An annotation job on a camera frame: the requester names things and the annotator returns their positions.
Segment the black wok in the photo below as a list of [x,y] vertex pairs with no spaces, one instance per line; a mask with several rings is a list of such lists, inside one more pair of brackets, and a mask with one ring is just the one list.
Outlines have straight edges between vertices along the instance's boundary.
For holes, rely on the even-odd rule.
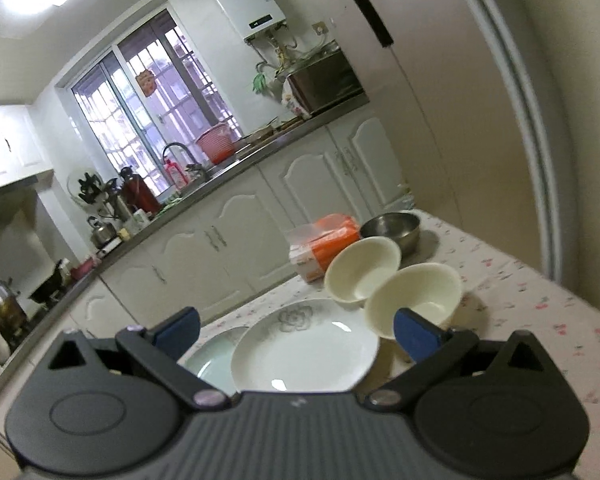
[[62,258],[57,261],[52,274],[30,293],[29,299],[42,306],[53,307],[68,289],[71,281],[69,260]]

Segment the pink dish soap bottle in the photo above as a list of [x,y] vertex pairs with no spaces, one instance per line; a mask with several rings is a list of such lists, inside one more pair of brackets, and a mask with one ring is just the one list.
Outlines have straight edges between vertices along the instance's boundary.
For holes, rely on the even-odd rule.
[[169,177],[173,181],[173,184],[181,190],[185,188],[188,181],[186,178],[186,174],[182,171],[182,168],[177,162],[174,162],[170,158],[166,158],[164,161],[164,169],[168,173]]

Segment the black countertop oven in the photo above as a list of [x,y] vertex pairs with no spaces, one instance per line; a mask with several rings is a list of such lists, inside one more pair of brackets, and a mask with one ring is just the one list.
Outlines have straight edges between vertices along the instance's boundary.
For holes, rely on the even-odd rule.
[[341,50],[320,55],[289,73],[282,90],[282,104],[291,113],[312,117],[364,92]]

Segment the steel thermos jug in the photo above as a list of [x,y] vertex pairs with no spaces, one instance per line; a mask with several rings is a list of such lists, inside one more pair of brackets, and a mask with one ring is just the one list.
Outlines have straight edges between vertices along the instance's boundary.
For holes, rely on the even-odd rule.
[[107,181],[102,192],[104,192],[104,201],[98,211],[102,218],[116,219],[124,223],[133,217],[117,178]]

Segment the stainless steel bowl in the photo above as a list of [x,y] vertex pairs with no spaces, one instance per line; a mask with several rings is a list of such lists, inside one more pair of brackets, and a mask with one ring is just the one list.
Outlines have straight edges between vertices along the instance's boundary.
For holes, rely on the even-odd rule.
[[360,227],[363,238],[388,237],[398,244],[402,256],[414,254],[420,237],[420,219],[410,212],[386,212],[371,218]]

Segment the steel kettle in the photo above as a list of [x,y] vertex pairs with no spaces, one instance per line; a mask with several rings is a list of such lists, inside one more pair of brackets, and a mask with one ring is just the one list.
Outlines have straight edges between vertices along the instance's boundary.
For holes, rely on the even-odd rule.
[[91,227],[91,241],[97,249],[102,249],[117,237],[116,228],[109,222],[103,222],[95,216],[89,216],[87,223]]

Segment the green rubber gloves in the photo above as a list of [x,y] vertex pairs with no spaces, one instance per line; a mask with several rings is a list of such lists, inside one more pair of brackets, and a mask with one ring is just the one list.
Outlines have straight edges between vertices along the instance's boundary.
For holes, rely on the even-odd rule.
[[252,80],[252,91],[260,96],[265,96],[271,92],[270,85],[268,84],[268,77],[265,73],[257,73]]

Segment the range hood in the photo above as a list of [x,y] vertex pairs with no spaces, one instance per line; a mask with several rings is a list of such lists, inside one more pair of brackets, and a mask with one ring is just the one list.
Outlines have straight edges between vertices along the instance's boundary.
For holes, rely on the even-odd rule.
[[53,219],[43,204],[43,193],[50,190],[53,181],[51,171],[12,182],[0,187],[0,231],[23,214],[25,231],[33,232],[46,252],[58,248],[58,234]]

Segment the cherry print tablecloth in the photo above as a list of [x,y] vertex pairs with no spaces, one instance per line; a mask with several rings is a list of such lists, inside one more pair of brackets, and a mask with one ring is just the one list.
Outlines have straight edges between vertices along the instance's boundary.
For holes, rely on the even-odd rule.
[[600,479],[600,311],[515,257],[419,211],[420,241],[408,263],[433,261],[456,269],[465,295],[453,325],[483,339],[505,340],[530,330],[582,402],[590,437],[574,474]]

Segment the white refrigerator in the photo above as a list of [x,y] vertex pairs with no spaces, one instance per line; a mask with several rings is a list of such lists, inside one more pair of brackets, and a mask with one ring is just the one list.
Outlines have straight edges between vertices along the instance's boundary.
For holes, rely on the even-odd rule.
[[308,0],[417,206],[559,283],[577,252],[559,92],[521,0]]

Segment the white floral plate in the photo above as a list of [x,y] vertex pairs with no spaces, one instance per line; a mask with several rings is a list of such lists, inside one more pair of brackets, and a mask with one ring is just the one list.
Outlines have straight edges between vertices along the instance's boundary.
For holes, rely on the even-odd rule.
[[265,315],[240,338],[230,362],[238,391],[340,392],[372,368],[379,338],[362,310],[302,300]]

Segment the white cabinets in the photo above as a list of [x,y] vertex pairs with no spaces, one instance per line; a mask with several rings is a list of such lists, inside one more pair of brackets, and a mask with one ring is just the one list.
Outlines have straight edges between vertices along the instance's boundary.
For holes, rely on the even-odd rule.
[[294,276],[286,233],[326,214],[366,221],[396,202],[402,171],[385,129],[362,106],[298,140],[278,139],[189,196],[157,229],[120,248],[68,293],[0,375],[6,408],[64,328],[109,337],[182,307],[212,321]]
[[0,188],[52,169],[29,107],[0,106]]

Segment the green floral plate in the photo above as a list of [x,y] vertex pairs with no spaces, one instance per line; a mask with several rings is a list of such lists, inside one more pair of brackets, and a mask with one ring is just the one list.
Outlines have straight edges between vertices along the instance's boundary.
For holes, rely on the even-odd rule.
[[237,326],[215,335],[187,358],[183,366],[227,396],[234,396],[237,388],[230,371],[230,361],[247,330],[247,326]]

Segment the cream bowl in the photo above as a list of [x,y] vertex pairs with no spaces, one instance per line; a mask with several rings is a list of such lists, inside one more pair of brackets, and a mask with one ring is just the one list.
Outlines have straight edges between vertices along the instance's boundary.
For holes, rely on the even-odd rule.
[[435,262],[413,264],[390,276],[367,298],[364,318],[367,326],[385,339],[396,339],[393,318],[402,308],[446,330],[463,296],[457,270]]
[[362,306],[400,269],[401,249],[388,237],[372,236],[350,245],[332,260],[325,278],[328,296],[348,306]]

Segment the steel steamer pot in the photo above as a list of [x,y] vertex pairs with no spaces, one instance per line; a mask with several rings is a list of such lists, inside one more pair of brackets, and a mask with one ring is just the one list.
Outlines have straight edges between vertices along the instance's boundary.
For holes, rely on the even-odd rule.
[[0,332],[15,333],[27,322],[18,295],[19,292],[12,289],[12,278],[0,280]]

